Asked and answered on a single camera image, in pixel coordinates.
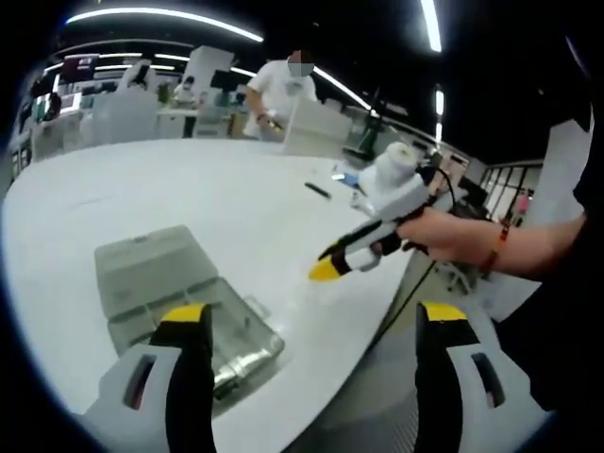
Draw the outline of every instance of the wrist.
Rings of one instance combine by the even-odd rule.
[[[481,266],[489,258],[493,245],[501,232],[501,226],[480,220],[459,219],[456,228],[454,261]]]

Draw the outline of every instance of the white chair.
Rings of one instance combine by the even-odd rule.
[[[156,136],[158,98],[154,93],[129,88],[108,96],[92,108],[93,143],[127,143]]]
[[[318,102],[299,99],[288,124],[283,152],[341,159],[352,120]]]

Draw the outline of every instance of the office desk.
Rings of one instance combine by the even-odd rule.
[[[161,109],[158,111],[158,138],[176,139],[193,138],[196,123],[198,122],[199,110],[194,109]],[[224,115],[221,123],[229,123],[232,115]]]
[[[4,205],[16,319],[49,385],[83,412],[117,356],[96,286],[96,247],[186,225],[234,289],[285,340],[279,371],[213,421],[221,453],[277,453],[338,392],[391,305],[409,262],[395,253],[331,283],[308,271],[365,221],[331,159],[278,144],[174,140],[85,149],[30,166]],[[309,190],[312,182],[331,201]]]

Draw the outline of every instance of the window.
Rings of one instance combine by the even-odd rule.
[[[489,200],[487,201],[487,211],[491,213],[492,217],[495,213],[495,209],[497,208],[499,198],[503,194],[503,189],[506,186],[508,177],[510,176],[510,170],[511,168],[502,168],[499,171],[499,176],[497,177],[497,181],[495,182],[495,187],[491,191]]]
[[[480,187],[488,194],[485,207],[491,218],[496,222],[509,220],[514,225],[522,222],[540,175],[541,167],[536,166],[487,170]]]

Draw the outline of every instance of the ceiling light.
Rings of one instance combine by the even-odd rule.
[[[143,54],[140,52],[126,52],[124,54],[102,54],[99,55],[98,57],[100,59],[128,59],[128,58],[138,58],[138,57],[142,57]]]
[[[108,66],[97,66],[94,68],[95,71],[110,71],[112,69],[128,69],[131,68],[131,64],[110,64]]]
[[[108,66],[97,66],[96,68],[94,68],[94,70],[95,71],[111,71],[111,70],[117,70],[117,69],[128,69],[131,67],[132,67],[131,64],[110,64]],[[162,66],[160,64],[152,64],[149,67],[151,67],[153,69],[158,69],[161,71],[174,71],[174,69],[175,69],[174,66]]]
[[[55,69],[60,68],[62,65],[63,63],[53,64],[52,66],[48,66],[46,69],[44,69],[44,72],[47,73],[49,71],[54,71]]]
[[[233,73],[243,74],[244,76],[250,76],[250,77],[255,77],[256,76],[256,73],[252,73],[251,71],[246,71],[245,69],[236,68],[235,66],[233,66],[232,68],[230,68],[230,70]]]
[[[352,99],[354,99],[355,101],[357,101],[365,110],[371,110],[371,106],[369,104],[367,104],[365,101],[363,101],[358,94],[352,92],[342,82],[336,80],[335,78],[333,78],[331,75],[329,75],[328,73],[326,73],[322,69],[319,69],[317,66],[314,67],[314,72],[317,73],[317,75],[319,75],[322,78],[324,78],[331,85],[333,85],[334,87],[336,87],[338,90],[346,93]]]
[[[436,124],[436,142],[439,143],[443,139],[443,124]]]
[[[440,90],[436,91],[436,114],[442,116],[445,113],[445,95]]]
[[[244,36],[249,40],[255,42],[263,42],[264,38],[262,36],[256,35],[249,31],[243,30],[242,28],[238,28],[237,26],[226,24],[221,21],[217,21],[215,19],[211,19],[209,17],[199,16],[197,14],[191,14],[188,12],[181,11],[173,11],[170,9],[162,9],[162,8],[107,8],[107,9],[98,9],[96,11],[84,12],[82,14],[77,14],[74,17],[71,17],[65,22],[66,25],[71,24],[73,22],[82,21],[84,19],[90,19],[92,17],[98,16],[106,16],[109,14],[157,14],[160,16],[170,16],[170,17],[179,17],[181,19],[188,19],[190,21],[200,22],[202,24],[213,25],[224,30],[228,30],[231,33],[235,33],[240,36]]]
[[[73,54],[73,55],[66,55],[64,58],[65,59],[84,59],[86,57],[98,57],[98,54]]]
[[[430,49],[434,52],[441,52],[441,35],[438,30],[438,19],[436,18],[436,8],[434,0],[422,0],[422,9],[426,18],[426,27],[428,28],[428,39],[430,41]]]
[[[151,67],[160,71],[174,71],[175,69],[174,66],[162,66],[160,64],[152,64]]]
[[[176,61],[189,61],[189,57],[179,57],[178,55],[155,54],[156,59],[175,59]]]
[[[390,102],[386,103],[386,109],[393,111],[394,113],[398,113],[399,115],[409,115],[407,109],[404,107],[398,106],[397,104],[391,104]]]

